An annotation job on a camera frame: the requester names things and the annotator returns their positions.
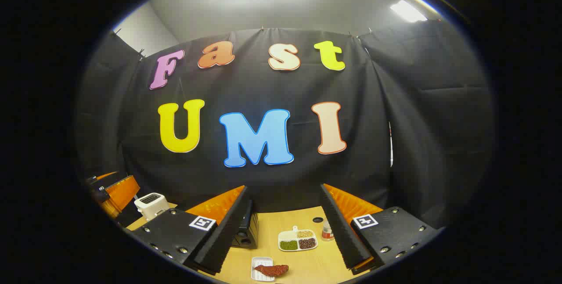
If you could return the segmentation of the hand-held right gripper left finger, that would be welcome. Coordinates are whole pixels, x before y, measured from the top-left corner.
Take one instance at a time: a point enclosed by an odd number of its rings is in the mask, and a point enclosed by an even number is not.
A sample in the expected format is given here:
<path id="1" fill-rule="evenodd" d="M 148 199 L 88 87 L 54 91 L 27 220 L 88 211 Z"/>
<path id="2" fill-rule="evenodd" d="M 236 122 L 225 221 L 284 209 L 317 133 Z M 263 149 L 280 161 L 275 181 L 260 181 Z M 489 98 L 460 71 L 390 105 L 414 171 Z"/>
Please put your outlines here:
<path id="1" fill-rule="evenodd" d="M 249 201 L 248 188 L 239 186 L 188 210 L 167 209 L 131 235 L 165 259 L 215 275 L 221 271 Z"/>

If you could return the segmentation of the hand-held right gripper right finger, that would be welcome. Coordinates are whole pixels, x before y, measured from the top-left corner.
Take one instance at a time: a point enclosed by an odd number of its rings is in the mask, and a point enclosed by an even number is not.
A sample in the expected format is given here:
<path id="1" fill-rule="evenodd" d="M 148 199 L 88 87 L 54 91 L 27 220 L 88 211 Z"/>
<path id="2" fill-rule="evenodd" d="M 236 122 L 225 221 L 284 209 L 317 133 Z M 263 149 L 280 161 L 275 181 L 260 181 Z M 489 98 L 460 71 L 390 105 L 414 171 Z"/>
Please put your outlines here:
<path id="1" fill-rule="evenodd" d="M 326 220 L 353 274 L 395 264 L 441 233 L 401 207 L 382 209 L 325 183 L 320 189 Z"/>

